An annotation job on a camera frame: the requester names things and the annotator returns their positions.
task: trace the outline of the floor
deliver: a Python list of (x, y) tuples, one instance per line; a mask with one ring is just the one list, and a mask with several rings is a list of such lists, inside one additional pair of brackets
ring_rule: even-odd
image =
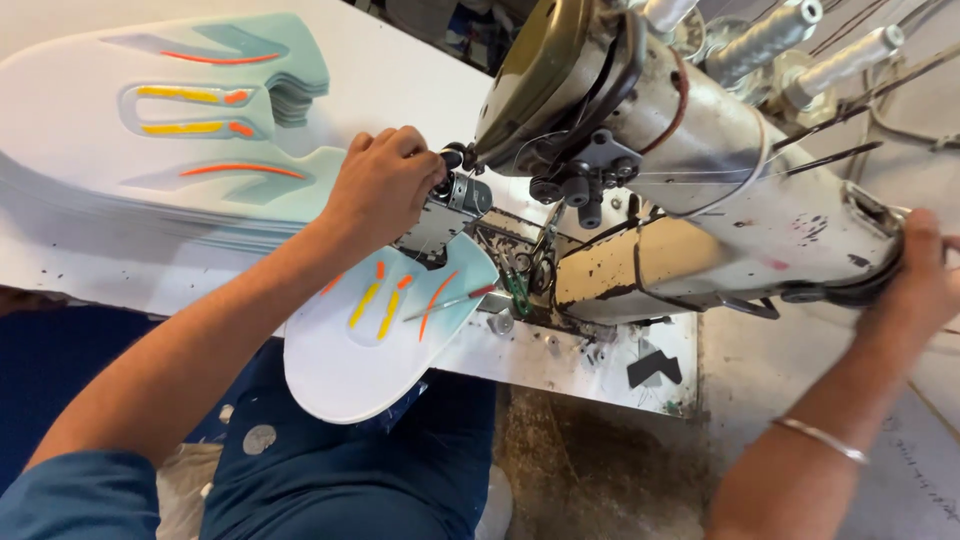
[(494, 461), (515, 499), (507, 538), (703, 537), (716, 477), (696, 421), (505, 384), (498, 400)]

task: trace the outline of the industrial sewing machine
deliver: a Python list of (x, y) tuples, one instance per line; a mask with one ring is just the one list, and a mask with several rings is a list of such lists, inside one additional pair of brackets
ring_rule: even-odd
[[(475, 141), (442, 152), (469, 175), (451, 172), (427, 206), (469, 225), (495, 204), (472, 178), (489, 168), (530, 177), (555, 217), (576, 209), (594, 229), (605, 190), (632, 191), (646, 211), (632, 197), (624, 223), (566, 253), (550, 249), (554, 219), (527, 256), (530, 286), (550, 284), (540, 303), (578, 321), (718, 306), (776, 319), (777, 295), (869, 305), (896, 273), (902, 216), (820, 165), (876, 143), (816, 160), (797, 142), (856, 113), (862, 103), (838, 108), (832, 86), (892, 55), (902, 33), (877, 29), (816, 62), (792, 47), (823, 16), (817, 0), (788, 0), (754, 25), (705, 25), (694, 4), (540, 0)], [(430, 237), (438, 227), (460, 231), (436, 225)]]

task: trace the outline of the table surface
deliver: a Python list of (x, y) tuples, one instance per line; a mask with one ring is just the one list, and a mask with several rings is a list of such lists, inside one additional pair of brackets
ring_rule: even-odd
[[(339, 0), (169, 0), (161, 4), (91, 0), (17, 3), (0, 20), (0, 59), (42, 41), (133, 24), (205, 16), (295, 12), (310, 28), (331, 73), (328, 96), (314, 101), (307, 126), (279, 129), (277, 144), (293, 156), (318, 146), (346, 147), (359, 131), (416, 126), (432, 148), (470, 141), (491, 77), (403, 34)], [(547, 216), (527, 195), (526, 179), (487, 173), (501, 209), (535, 223)], [(567, 212), (561, 231), (586, 239)], [(606, 228), (622, 214), (604, 205)], [(190, 243), (182, 238), (117, 226), (105, 219), (59, 211), (0, 183), (0, 283), (56, 291), (107, 306), (169, 316), (230, 280), (258, 256)], [(620, 327), (604, 347), (574, 335), (522, 323), (494, 335), (485, 313), (474, 313), (436, 367), (552, 390), (602, 402), (682, 415), (697, 397), (697, 318), (674, 317), (673, 325), (639, 330)], [(277, 335), (283, 335), (283, 328)], [(551, 353), (545, 338), (560, 341)], [(647, 339), (676, 356), (684, 379), (631, 389), (626, 366), (638, 359), (637, 341)]]

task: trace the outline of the screwdriver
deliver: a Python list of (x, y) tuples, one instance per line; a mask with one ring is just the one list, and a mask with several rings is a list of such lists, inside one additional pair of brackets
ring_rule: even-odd
[(474, 290), (474, 291), (470, 291), (469, 293), (467, 293), (467, 294), (464, 295), (464, 296), (461, 296), (461, 297), (458, 297), (458, 298), (454, 298), (453, 300), (450, 300), (450, 301), (448, 301), (448, 302), (444, 302), (444, 303), (440, 304), (439, 306), (433, 306), (433, 307), (431, 307), (430, 309), (424, 309), (423, 311), (420, 311), (420, 312), (418, 312), (418, 313), (415, 313), (415, 314), (413, 314), (413, 315), (410, 315), (410, 316), (407, 317), (406, 319), (403, 319), (403, 322), (405, 323), (405, 322), (407, 322), (407, 321), (412, 321), (412, 320), (414, 320), (414, 319), (419, 319), (419, 318), (421, 318), (423, 315), (426, 315), (427, 313), (432, 313), (432, 312), (434, 312), (434, 311), (439, 311), (440, 309), (444, 309), (444, 308), (446, 308), (446, 307), (450, 307), (450, 306), (453, 306), (453, 305), (455, 305), (455, 304), (460, 304), (461, 302), (466, 302), (467, 300), (472, 300), (472, 299), (477, 298), (477, 297), (479, 297), (479, 296), (483, 296), (483, 295), (487, 294), (488, 292), (493, 292), (494, 289), (496, 289), (495, 283), (491, 283), (491, 284), (489, 284), (489, 285), (487, 285), (487, 286), (480, 287), (480, 288), (478, 288), (478, 289), (476, 289), (476, 290)]

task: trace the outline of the bracelet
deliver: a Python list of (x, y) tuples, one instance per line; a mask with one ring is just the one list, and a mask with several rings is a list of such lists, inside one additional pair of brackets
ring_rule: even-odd
[(780, 418), (774, 419), (773, 423), (779, 424), (785, 428), (790, 428), (792, 430), (799, 431), (800, 433), (803, 433), (808, 437), (813, 437), (814, 439), (817, 439), (818, 441), (824, 443), (825, 445), (833, 448), (835, 451), (839, 452), (840, 454), (843, 454), (846, 457), (849, 457), (850, 459), (855, 461), (857, 465), (870, 464), (870, 458), (867, 457), (866, 454), (860, 452), (856, 448), (847, 446), (846, 444), (840, 442), (840, 440), (834, 437), (833, 435), (825, 431), (818, 430), (812, 426), (808, 426), (807, 424), (804, 424), (800, 420), (794, 420), (793, 418), (787, 418), (786, 416), (781, 416)]

